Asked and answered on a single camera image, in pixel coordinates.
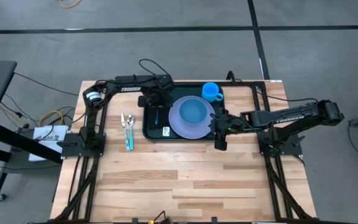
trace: cup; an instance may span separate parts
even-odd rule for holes
[[[223,100],[223,94],[219,93],[219,86],[211,82],[205,83],[202,87],[202,97],[209,103]]]

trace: cutlery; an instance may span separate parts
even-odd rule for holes
[[[130,126],[130,144],[129,144],[129,150],[134,149],[134,137],[133,137],[133,125],[134,125],[134,116],[132,114],[129,114],[128,116],[128,124]]]
[[[126,122],[123,113],[121,113],[121,122],[122,122],[123,132],[125,133],[126,152],[128,152],[129,151],[128,132],[126,131]]]

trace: concrete floor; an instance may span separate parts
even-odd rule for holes
[[[260,26],[358,25],[358,1],[257,0],[255,9]],[[0,0],[0,29],[250,24],[243,0],[83,0],[73,9],[58,1]],[[261,37],[271,79],[284,81],[288,98],[330,99],[346,119],[358,116],[358,30],[263,31]],[[157,61],[177,80],[225,78],[228,70],[261,79],[252,31],[0,35],[0,60],[15,60],[17,72],[71,92],[82,80],[142,74],[141,58]],[[77,100],[21,77],[7,92],[36,119]],[[8,98],[3,102],[13,107]],[[2,113],[0,124],[15,128]],[[304,135],[318,217],[358,223],[358,154],[347,139],[347,121]],[[358,129],[352,138],[358,147]],[[59,169],[9,175],[0,223],[46,221],[58,176]]]

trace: caster wheel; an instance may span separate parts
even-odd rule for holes
[[[6,199],[7,195],[5,194],[0,194],[0,202],[4,201],[4,199]]]

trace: spoon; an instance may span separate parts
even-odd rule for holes
[[[132,151],[134,149],[134,137],[133,137],[134,116],[132,114],[129,114],[129,116],[128,116],[128,124],[130,126],[129,151]]]

